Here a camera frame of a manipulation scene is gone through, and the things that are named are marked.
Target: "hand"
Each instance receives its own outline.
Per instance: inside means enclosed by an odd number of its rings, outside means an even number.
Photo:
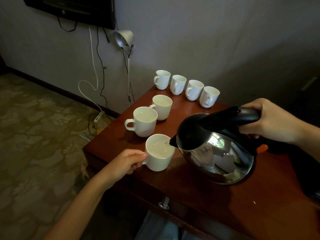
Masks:
[[[133,173],[135,169],[142,165],[146,157],[146,153],[134,149],[125,149],[120,153],[96,175],[102,182],[104,191],[111,188],[115,182],[126,174]]]
[[[242,107],[260,110],[261,117],[256,122],[239,126],[240,133],[254,134],[256,138],[263,136],[287,143],[295,143],[299,139],[301,128],[305,122],[269,100],[258,98]]]

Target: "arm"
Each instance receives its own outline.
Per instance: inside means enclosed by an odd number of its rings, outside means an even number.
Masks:
[[[131,174],[137,167],[141,166],[146,157],[147,154],[140,150],[126,149],[120,153],[80,191],[44,240],[79,239],[103,193],[126,173]]]
[[[243,107],[260,110],[261,118],[239,126],[239,132],[294,144],[320,162],[320,128],[298,119],[265,98],[256,99]]]

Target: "electric kettle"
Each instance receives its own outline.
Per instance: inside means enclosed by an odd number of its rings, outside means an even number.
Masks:
[[[238,131],[238,125],[259,119],[257,110],[237,106],[211,114],[197,113],[182,121],[169,143],[211,181],[236,184],[252,174],[258,153],[270,146],[277,153],[284,152],[284,143],[255,139]]]

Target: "brown wooden table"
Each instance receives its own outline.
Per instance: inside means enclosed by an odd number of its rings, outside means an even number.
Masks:
[[[198,101],[187,100],[184,92],[176,96],[169,87],[152,87],[83,148],[91,169],[102,169],[126,148],[144,150],[146,138],[126,130],[124,122],[157,94],[169,96],[173,104],[154,134],[172,137],[187,116],[227,108],[215,103],[205,109]],[[319,204],[302,193],[289,158],[265,152],[257,156],[256,164],[242,184],[218,185],[191,168],[177,149],[166,170],[153,172],[142,166],[115,187],[203,239],[320,239]],[[157,205],[165,196],[170,197],[168,211]]]

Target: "drawer handle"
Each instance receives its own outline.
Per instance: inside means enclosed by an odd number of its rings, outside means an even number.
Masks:
[[[169,200],[170,198],[166,196],[164,202],[158,202],[158,206],[164,210],[169,210]]]

